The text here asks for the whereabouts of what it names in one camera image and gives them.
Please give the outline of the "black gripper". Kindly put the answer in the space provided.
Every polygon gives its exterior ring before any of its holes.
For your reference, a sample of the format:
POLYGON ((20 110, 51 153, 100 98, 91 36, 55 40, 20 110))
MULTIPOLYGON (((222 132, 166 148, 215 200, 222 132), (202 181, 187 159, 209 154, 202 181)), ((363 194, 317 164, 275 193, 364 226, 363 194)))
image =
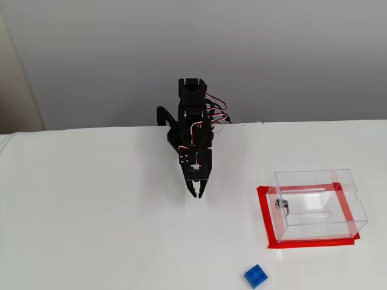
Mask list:
POLYGON ((212 150, 181 149, 178 154, 188 191, 196 198, 194 183, 200 181, 198 197, 202 198, 212 170, 212 150))

